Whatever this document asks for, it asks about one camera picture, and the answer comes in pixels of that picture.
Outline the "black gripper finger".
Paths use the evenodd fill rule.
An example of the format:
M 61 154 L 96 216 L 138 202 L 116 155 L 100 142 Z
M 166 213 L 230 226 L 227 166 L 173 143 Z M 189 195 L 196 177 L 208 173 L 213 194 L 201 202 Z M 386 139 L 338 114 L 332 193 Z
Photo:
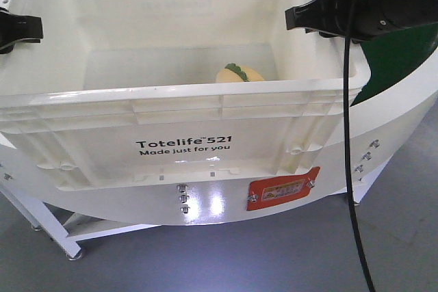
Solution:
M 1 54 L 11 53 L 16 43 L 40 43 L 43 38 L 40 17 L 1 11 Z

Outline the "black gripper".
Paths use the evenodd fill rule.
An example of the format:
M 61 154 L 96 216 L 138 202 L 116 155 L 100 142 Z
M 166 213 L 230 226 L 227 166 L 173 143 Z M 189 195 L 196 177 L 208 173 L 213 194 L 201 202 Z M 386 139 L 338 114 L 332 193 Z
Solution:
M 437 22 L 437 0 L 312 0 L 285 11 L 286 29 L 355 43 Z

